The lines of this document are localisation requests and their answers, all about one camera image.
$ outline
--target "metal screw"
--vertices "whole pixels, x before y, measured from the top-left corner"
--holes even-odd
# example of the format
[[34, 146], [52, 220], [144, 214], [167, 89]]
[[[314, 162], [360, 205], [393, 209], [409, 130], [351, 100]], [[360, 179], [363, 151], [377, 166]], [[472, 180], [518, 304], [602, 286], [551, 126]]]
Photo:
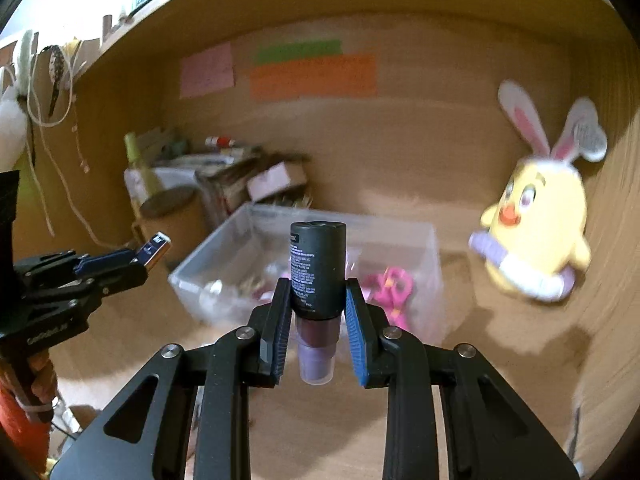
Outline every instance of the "metal screw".
[[168, 344], [162, 347], [160, 355], [165, 359], [171, 359], [176, 357], [180, 353], [180, 347], [176, 344]]
[[255, 335], [255, 330], [250, 326], [241, 326], [236, 330], [236, 337], [238, 339], [247, 340], [252, 339]]
[[476, 347], [469, 343], [462, 343], [456, 347], [462, 357], [471, 358], [476, 355]]
[[388, 326], [382, 331], [382, 335], [386, 339], [400, 339], [402, 336], [402, 329], [397, 326]]

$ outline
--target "pink sticky note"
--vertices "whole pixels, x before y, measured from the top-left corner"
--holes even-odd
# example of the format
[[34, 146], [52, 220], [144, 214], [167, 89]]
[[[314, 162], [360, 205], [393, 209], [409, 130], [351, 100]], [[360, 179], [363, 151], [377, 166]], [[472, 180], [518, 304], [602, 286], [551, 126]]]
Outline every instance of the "pink sticky note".
[[180, 60], [180, 99], [234, 86], [231, 43], [222, 43]]

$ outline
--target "green paper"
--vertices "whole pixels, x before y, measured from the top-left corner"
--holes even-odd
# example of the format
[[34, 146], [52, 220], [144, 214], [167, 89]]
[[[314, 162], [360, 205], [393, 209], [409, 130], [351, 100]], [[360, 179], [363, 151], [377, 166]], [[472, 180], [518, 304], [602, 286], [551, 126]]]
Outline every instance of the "green paper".
[[256, 65], [282, 63], [295, 59], [308, 59], [310, 57], [340, 56], [342, 54], [342, 42], [340, 40], [328, 41], [301, 41], [299, 43], [285, 43], [261, 48], [255, 55]]

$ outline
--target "pink bunny ear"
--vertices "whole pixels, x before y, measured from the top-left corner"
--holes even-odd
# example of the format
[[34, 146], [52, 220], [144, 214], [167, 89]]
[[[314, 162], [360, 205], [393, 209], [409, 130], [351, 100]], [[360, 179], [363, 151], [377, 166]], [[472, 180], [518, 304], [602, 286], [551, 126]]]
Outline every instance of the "pink bunny ear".
[[513, 81], [503, 81], [498, 90], [500, 106], [530, 144], [535, 155], [549, 156], [549, 143], [538, 111], [529, 95]]
[[598, 124], [598, 112], [593, 102], [587, 97], [581, 97], [569, 110], [562, 135], [551, 152], [551, 158], [573, 162], [580, 156], [580, 146], [576, 141], [574, 130], [578, 122], [586, 121]]

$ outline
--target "pink scissors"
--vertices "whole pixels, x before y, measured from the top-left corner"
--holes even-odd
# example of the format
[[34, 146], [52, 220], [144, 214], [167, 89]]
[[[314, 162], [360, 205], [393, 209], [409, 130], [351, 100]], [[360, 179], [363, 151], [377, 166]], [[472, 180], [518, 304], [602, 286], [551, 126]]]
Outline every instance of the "pink scissors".
[[404, 304], [414, 290], [414, 279], [400, 267], [387, 267], [383, 274], [374, 274], [372, 279], [375, 288], [371, 298], [384, 309], [388, 322], [409, 330]]

